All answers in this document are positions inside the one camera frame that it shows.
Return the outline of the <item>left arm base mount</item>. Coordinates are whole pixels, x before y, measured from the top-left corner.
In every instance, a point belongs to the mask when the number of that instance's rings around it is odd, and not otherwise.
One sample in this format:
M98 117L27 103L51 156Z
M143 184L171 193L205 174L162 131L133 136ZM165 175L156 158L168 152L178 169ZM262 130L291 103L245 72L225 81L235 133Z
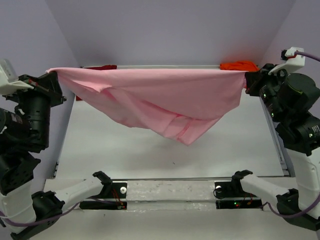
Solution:
M128 183L113 181L104 172L93 174L101 181L102 189L98 195L91 196L79 204L82 210L126 210Z

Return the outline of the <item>pink t shirt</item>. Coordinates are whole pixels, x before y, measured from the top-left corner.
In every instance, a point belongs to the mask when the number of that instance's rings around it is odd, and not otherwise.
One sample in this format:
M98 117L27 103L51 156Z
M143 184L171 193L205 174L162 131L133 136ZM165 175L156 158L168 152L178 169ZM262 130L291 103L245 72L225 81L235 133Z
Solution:
M190 145L240 104L243 71L55 68L83 101L129 128Z

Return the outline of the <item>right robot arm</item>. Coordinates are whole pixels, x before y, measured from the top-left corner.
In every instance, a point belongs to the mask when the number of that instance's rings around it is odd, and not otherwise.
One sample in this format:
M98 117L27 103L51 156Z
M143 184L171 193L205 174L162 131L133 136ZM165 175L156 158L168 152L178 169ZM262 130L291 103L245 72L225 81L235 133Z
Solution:
M287 189L257 177L249 170L237 171L230 190L259 198L277 216L291 225L320 231L320 120L310 108L320 97L314 80L301 73L266 64L256 72L246 72L246 93L260 97L277 123L295 172L297 187Z

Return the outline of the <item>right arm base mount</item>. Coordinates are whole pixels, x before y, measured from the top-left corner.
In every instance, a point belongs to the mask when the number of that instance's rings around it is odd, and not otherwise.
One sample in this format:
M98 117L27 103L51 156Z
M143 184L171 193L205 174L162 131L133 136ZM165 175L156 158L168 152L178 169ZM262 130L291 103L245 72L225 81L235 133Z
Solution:
M218 210L225 209L262 209L262 200L256 195L245 192L240 180L253 173L249 170L237 171L230 181L216 181L213 196Z

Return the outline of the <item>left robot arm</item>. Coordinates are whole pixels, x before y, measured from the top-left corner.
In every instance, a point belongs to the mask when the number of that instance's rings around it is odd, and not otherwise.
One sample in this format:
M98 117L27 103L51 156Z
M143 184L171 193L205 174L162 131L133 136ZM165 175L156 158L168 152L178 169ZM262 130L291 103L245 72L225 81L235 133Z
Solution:
M41 162L34 154L49 146L51 108L66 98L54 71L40 77L6 73L0 93L16 103L14 112L0 111L0 223L14 240L28 240L80 202L108 196L113 182L97 171L64 190L32 192L34 169Z

